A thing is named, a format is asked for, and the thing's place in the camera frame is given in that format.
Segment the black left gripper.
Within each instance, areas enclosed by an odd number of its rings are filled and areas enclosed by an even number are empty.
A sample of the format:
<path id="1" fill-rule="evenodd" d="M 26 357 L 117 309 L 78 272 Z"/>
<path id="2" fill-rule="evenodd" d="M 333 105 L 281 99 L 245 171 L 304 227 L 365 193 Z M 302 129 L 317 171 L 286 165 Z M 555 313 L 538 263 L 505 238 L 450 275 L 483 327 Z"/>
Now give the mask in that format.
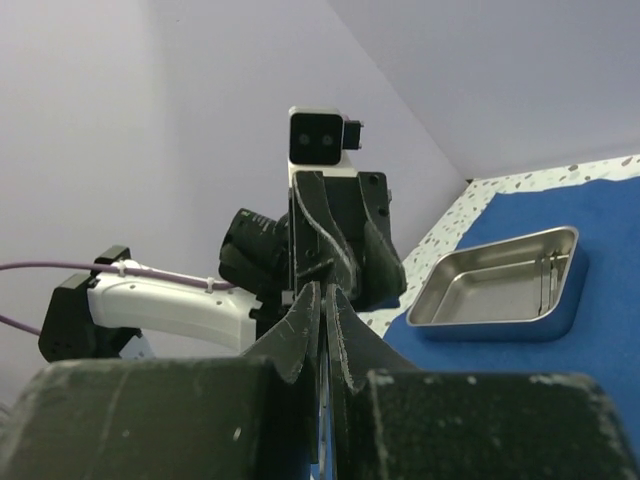
<path id="1" fill-rule="evenodd" d="M 382 172 L 325 177 L 298 171 L 289 187 L 289 287 L 337 286 L 363 310 L 395 308 L 406 274 L 390 238 L 390 197 Z"/>

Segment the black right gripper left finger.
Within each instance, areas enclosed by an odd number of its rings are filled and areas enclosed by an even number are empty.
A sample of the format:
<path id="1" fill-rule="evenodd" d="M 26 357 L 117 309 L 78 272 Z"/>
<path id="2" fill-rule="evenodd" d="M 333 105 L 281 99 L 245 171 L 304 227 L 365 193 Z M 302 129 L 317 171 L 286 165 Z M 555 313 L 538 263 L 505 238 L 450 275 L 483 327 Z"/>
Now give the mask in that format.
<path id="1" fill-rule="evenodd" d="M 68 360 L 27 385 L 5 479 L 306 479 L 318 460 L 321 288 L 231 358 Z"/>

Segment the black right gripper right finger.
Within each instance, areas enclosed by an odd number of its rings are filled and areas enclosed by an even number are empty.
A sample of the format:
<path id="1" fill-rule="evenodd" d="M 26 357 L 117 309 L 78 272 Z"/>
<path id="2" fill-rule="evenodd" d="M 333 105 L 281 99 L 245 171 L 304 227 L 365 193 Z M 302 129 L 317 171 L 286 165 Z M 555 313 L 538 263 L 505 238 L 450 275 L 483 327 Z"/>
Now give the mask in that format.
<path id="1" fill-rule="evenodd" d="M 575 373 L 424 370 L 326 292 L 336 479 L 635 479 L 604 390 Z"/>

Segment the stainless steel instrument tray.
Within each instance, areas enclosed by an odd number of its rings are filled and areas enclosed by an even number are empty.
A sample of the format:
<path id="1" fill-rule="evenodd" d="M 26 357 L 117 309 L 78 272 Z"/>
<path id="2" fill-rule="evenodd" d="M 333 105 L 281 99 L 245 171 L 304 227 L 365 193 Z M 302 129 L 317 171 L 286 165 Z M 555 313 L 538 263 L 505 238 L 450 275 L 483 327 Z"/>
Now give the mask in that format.
<path id="1" fill-rule="evenodd" d="M 569 262 L 554 307 L 538 316 L 535 262 L 553 252 Z M 573 226 L 456 250 L 434 264 L 406 322 L 431 341 L 554 341 L 574 324 L 588 268 Z"/>

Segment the blue surgical cloth wrap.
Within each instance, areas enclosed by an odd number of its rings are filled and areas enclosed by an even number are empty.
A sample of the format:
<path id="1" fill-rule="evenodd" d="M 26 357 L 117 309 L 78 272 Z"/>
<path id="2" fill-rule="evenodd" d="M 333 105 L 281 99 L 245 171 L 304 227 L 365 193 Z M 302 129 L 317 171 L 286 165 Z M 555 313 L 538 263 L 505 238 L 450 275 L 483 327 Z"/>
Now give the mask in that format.
<path id="1" fill-rule="evenodd" d="M 498 194 L 377 337 L 329 340 L 334 479 L 635 479 L 639 182 Z"/>

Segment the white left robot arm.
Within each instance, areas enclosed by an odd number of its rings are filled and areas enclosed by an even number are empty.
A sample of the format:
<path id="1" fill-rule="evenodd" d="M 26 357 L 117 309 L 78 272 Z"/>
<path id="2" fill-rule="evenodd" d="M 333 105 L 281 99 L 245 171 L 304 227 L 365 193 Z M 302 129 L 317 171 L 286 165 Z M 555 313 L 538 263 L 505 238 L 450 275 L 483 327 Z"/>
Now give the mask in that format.
<path id="1" fill-rule="evenodd" d="M 270 330 L 305 285 L 338 286 L 353 308 L 394 307 L 406 274 L 393 245 L 386 176 L 296 173 L 288 211 L 242 209 L 219 251 L 215 279 L 162 272 L 115 246 L 57 286 L 38 347 L 50 361 L 144 358 L 147 330 L 240 352 Z"/>

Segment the steel tweezers in tray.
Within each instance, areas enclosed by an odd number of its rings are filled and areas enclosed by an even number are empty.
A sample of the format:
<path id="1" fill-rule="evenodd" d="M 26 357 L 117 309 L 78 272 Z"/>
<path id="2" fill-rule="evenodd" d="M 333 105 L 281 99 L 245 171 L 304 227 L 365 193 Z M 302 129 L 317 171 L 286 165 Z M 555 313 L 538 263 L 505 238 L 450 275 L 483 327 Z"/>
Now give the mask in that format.
<path id="1" fill-rule="evenodd" d="M 536 260 L 534 280 L 537 284 L 536 306 L 538 307 L 538 316 L 546 314 L 554 307 L 568 262 L 569 255 L 561 254 L 560 252 L 544 255 Z"/>

